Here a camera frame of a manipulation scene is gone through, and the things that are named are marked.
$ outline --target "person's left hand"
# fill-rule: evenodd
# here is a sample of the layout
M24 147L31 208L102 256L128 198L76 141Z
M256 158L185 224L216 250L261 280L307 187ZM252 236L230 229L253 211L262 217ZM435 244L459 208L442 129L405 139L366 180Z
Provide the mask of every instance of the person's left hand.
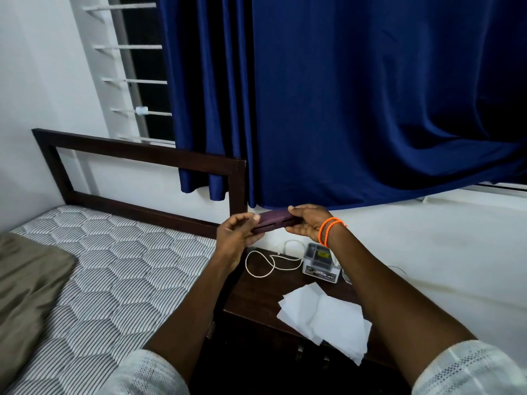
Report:
M219 225L214 256L226 264L229 272L238 266L245 247L253 245L264 236L264 233L251 232L259 221L260 215L246 212L233 215Z

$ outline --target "maroon case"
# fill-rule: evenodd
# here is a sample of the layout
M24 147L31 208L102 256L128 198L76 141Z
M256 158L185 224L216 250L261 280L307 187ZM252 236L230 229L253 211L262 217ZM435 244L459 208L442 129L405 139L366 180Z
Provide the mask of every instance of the maroon case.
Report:
M266 233L277 228L294 226L301 222L302 218L291 215L287 209L264 212L260 214L260 222L253 228L253 233Z

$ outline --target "headboard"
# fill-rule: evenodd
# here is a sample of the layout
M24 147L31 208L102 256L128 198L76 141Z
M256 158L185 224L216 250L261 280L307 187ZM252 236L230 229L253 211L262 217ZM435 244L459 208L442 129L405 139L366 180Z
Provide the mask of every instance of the headboard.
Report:
M52 130L33 129L32 131L66 204L85 206L140 222L212 239L216 238L217 223L75 191L57 152L57 147L227 176L230 214L247 212L246 161L243 159Z

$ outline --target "orange bracelet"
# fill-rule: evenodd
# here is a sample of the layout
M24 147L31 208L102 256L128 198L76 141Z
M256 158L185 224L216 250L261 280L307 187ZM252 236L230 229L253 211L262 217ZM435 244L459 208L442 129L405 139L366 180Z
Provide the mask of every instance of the orange bracelet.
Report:
M332 216L331 218L326 219L326 220L324 221L324 223L322 223L322 225L321 225L320 228L318 229L318 242L319 242L320 244L322 244L322 245L324 245L324 243L322 242L322 230L324 229L324 226L326 225L326 223L329 222L330 220L333 220L333 219L338 220L338 218Z
M344 222L340 219L337 219L335 220L334 222L332 222L327 230L326 230L326 238L324 239L324 246L327 248L328 247L328 235L329 235L329 230L333 227L333 225L337 224L337 223L342 223L344 225L344 227L347 227L347 225L344 224Z

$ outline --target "stack of paper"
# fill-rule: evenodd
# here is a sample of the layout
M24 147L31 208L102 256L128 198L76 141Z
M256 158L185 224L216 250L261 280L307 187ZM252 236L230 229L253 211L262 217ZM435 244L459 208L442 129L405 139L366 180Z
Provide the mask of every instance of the stack of paper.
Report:
M277 318L282 322L316 345L326 340L360 365L372 324L364 319L359 305L329 297L317 283L284 295L278 304L282 309Z

